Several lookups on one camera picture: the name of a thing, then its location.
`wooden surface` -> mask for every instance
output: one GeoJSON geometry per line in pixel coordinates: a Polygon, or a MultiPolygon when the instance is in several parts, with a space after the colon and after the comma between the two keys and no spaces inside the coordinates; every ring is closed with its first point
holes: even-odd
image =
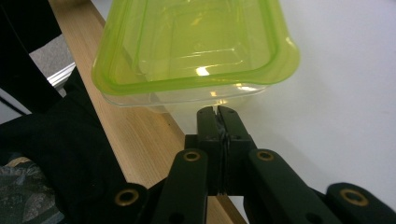
{"type": "MultiPolygon", "coordinates": [[[[125,178],[153,186],[168,175],[173,158],[183,149],[184,133],[169,114],[106,102],[91,80],[105,21],[89,0],[49,1],[125,178]]],[[[228,198],[209,197],[207,222],[244,223],[244,219],[228,198]]]]}

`white background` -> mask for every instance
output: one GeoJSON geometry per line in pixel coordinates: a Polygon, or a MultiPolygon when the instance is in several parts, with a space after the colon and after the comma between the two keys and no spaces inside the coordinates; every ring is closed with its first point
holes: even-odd
{"type": "MultiPolygon", "coordinates": [[[[353,183],[396,210],[396,1],[280,3],[301,63],[237,109],[247,130],[308,186],[353,183]]],[[[196,133],[194,114],[174,118],[196,133]]]]}

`plastic container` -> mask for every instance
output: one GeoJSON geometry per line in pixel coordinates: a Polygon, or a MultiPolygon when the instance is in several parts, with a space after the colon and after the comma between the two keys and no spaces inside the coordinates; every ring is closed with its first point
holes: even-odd
{"type": "Polygon", "coordinates": [[[117,0],[92,79],[116,105],[215,105],[263,91],[298,62],[276,0],[117,0]]]}

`green plastic lid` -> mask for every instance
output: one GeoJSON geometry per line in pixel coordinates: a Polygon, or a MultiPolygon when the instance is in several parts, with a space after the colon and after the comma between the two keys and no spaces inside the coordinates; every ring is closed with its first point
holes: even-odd
{"type": "Polygon", "coordinates": [[[113,103],[160,105],[249,94],[298,62],[276,0],[117,0],[92,79],[113,103]]]}

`clear plastic container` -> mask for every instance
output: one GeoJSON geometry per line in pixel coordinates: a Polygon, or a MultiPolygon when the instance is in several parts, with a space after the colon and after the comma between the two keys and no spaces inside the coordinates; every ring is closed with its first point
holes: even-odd
{"type": "Polygon", "coordinates": [[[215,105],[263,91],[298,62],[276,0],[117,0],[92,79],[116,105],[215,105]]]}

